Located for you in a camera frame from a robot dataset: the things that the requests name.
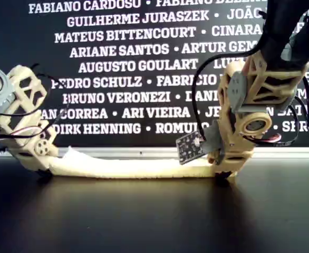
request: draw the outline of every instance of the robotic arm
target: robotic arm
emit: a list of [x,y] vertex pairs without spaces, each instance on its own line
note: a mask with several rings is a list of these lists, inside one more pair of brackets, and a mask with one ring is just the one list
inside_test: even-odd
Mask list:
[[[264,32],[254,49],[245,53],[211,57],[197,71],[192,84],[192,104],[199,131],[177,140],[180,163],[184,164],[204,154],[212,171],[221,177],[234,176],[253,155],[254,147],[284,147],[292,141],[279,142],[278,134],[262,139],[272,126],[267,107],[293,112],[298,131],[298,119],[291,105],[294,99],[302,105],[309,126],[309,84],[304,77],[309,68],[309,17],[301,31],[293,30],[309,1],[268,0]],[[221,106],[219,120],[206,129],[201,126],[196,106],[196,81],[202,70],[221,57],[248,57],[246,63],[227,65],[218,88]],[[308,112],[296,97],[297,86],[303,80],[307,93]]]
[[50,167],[48,156],[57,157],[56,132],[38,110],[47,96],[34,72],[16,66],[7,75],[0,70],[0,151],[8,151],[34,171]]
[[[64,176],[97,178],[172,178],[234,176],[253,155],[256,145],[269,147],[291,145],[280,143],[280,136],[263,139],[272,126],[267,107],[289,108],[297,116],[292,102],[297,100],[297,85],[309,68],[309,18],[294,37],[292,32],[309,0],[268,0],[264,32],[254,49],[246,53],[216,55],[196,72],[192,83],[192,105],[199,131],[177,140],[180,164],[175,160],[151,162],[113,161],[91,158],[70,150],[58,158],[53,144],[54,121],[41,120],[39,107],[50,91],[43,87],[33,68],[16,66],[7,75],[0,70],[0,151],[6,149],[27,169],[50,171]],[[203,129],[196,105],[196,83],[199,74],[212,61],[222,57],[248,57],[246,63],[231,62],[225,69],[218,88],[220,117]],[[307,96],[309,123],[309,95]],[[207,154],[207,161],[196,160]]]

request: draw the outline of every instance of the foam padding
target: foam padding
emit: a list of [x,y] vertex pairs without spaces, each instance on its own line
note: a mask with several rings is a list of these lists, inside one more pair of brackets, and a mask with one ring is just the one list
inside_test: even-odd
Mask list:
[[62,158],[49,157],[50,171],[57,176],[106,179],[213,177],[211,164],[200,158],[180,165],[175,159],[106,160],[93,158],[69,147]]

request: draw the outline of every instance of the glossy black surface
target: glossy black surface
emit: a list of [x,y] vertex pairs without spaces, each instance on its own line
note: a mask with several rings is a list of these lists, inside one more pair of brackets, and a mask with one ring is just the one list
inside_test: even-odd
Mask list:
[[38,181],[0,159],[0,252],[309,252],[309,159],[210,179]]

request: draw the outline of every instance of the circuit board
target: circuit board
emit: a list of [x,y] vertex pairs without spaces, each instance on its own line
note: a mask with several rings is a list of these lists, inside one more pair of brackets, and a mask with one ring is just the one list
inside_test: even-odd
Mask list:
[[198,159],[206,154],[201,148],[201,140],[202,138],[198,131],[186,134],[176,140],[179,163],[181,165]]

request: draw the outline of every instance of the black wire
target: black wire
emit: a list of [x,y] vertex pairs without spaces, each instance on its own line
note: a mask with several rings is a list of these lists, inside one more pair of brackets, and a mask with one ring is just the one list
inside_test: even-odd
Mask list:
[[308,118],[308,112],[307,112],[306,106],[304,105],[303,101],[298,96],[295,96],[294,99],[301,105],[304,118],[307,121],[307,125],[309,125],[308,123],[309,118]]
[[256,46],[253,49],[251,49],[247,52],[226,53],[226,54],[214,55],[214,56],[210,57],[209,59],[207,59],[206,61],[204,61],[204,63],[197,69],[197,71],[194,75],[193,81],[192,81],[192,86],[191,86],[192,107],[193,107],[193,112],[194,112],[194,115],[195,115],[195,118],[196,118],[196,121],[197,121],[199,133],[200,133],[200,135],[201,135],[201,137],[203,138],[204,141],[206,141],[206,137],[205,137],[204,130],[202,128],[201,120],[200,120],[199,113],[198,113],[197,101],[196,101],[196,89],[197,89],[197,82],[198,82],[199,75],[207,67],[207,65],[212,63],[213,61],[220,59],[220,58],[225,58],[225,57],[247,57],[247,56],[250,56],[250,55],[258,52],[263,47],[265,42],[266,42],[266,33],[263,32],[259,42],[256,44]]
[[305,76],[302,78],[302,81],[303,81],[304,89],[306,90],[306,96],[307,96],[307,107],[308,107],[307,108],[308,109],[307,126],[309,127],[309,83]]
[[243,138],[254,143],[254,144],[261,145],[261,146],[264,146],[264,147],[287,147],[287,146],[292,145],[298,138],[299,123],[298,123],[298,117],[297,117],[297,114],[296,114],[294,107],[292,105],[289,105],[288,108],[292,111],[293,118],[294,118],[294,121],[295,121],[296,136],[294,137],[294,139],[287,141],[287,142],[269,143],[269,142],[264,142],[264,141],[260,141],[260,140],[252,140],[252,139],[248,138],[247,136],[243,136]]
[[[35,67],[39,66],[38,63],[35,63],[34,65],[32,65],[30,67],[31,70],[33,70]],[[38,73],[36,74],[36,76],[42,76],[42,77],[46,77],[50,80],[53,80],[57,83],[59,83],[63,88],[65,88],[65,85],[60,81],[58,80],[57,78],[54,78],[50,75],[47,75],[47,74],[43,74],[43,73]],[[26,115],[30,115],[30,114],[33,114],[34,112],[36,112],[37,110],[39,110],[39,108],[42,106],[42,104],[44,103],[44,101],[46,100],[47,96],[49,95],[49,93],[51,92],[51,87],[48,89],[48,92],[47,92],[47,95],[45,96],[43,102],[40,104],[40,106],[38,106],[35,110],[29,112],[29,113],[23,113],[23,114],[5,114],[5,116],[26,116]],[[37,135],[40,135],[44,132],[46,132],[48,130],[49,127],[51,127],[53,124],[55,124],[58,120],[60,120],[60,118],[67,112],[67,110],[69,109],[69,106],[70,106],[70,103],[68,103],[66,105],[66,108],[63,109],[57,116],[54,120],[52,120],[51,122],[49,122],[49,124],[47,126],[45,126],[41,132],[39,133],[36,133],[36,134],[32,134],[32,135],[12,135],[12,134],[0,134],[0,139],[28,139],[28,138],[32,138],[32,137],[35,137]]]
[[[38,66],[38,64],[34,64],[34,65],[31,67],[31,69],[35,68],[36,66]],[[65,85],[64,85],[62,82],[60,82],[60,81],[59,81],[57,78],[55,78],[55,77],[52,77],[52,76],[50,76],[50,75],[43,74],[43,73],[38,73],[38,74],[36,74],[36,77],[39,77],[39,76],[41,76],[41,77],[46,77],[46,78],[48,78],[48,79],[50,79],[50,80],[53,80],[54,82],[58,82],[63,88],[65,88]],[[44,104],[45,100],[49,97],[49,94],[51,93],[51,90],[52,90],[52,88],[49,87],[49,89],[47,90],[47,95],[45,96],[43,102],[42,102],[37,108],[35,108],[33,111],[26,112],[26,113],[15,113],[15,114],[8,114],[8,113],[2,113],[2,112],[0,112],[0,116],[24,117],[24,116],[28,116],[28,115],[31,115],[31,114],[37,112],[38,110],[41,109],[41,107],[42,107],[42,105]]]

